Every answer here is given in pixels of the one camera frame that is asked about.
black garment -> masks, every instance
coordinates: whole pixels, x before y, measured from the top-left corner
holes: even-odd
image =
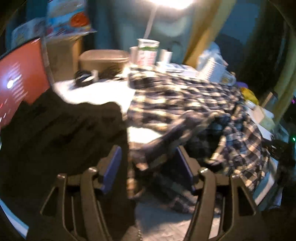
[[[21,103],[1,138],[0,198],[29,226],[59,173],[80,174],[119,145],[121,166],[102,202],[109,227],[129,223],[133,212],[126,194],[127,132],[116,103],[68,104],[48,90],[31,106]]]

bright light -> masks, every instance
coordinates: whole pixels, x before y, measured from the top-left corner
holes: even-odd
[[[7,89],[10,89],[13,86],[13,83],[14,83],[13,80],[8,81],[8,83],[7,83]]]
[[[193,0],[182,0],[182,1],[181,0],[149,0],[149,1],[161,6],[172,7],[180,10],[188,8],[193,3]]]

yellow object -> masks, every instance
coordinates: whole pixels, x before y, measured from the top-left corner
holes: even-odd
[[[286,62],[274,88],[278,94],[278,101],[272,112],[274,122],[278,123],[287,111],[296,90],[296,37],[291,32]]]
[[[197,58],[215,40],[236,0],[199,0],[195,20],[183,63],[196,67]]]
[[[245,100],[252,101],[255,105],[259,105],[258,99],[256,98],[256,96],[254,95],[254,93],[251,90],[249,90],[245,87],[240,88],[240,90],[241,90],[241,93],[244,96]]]

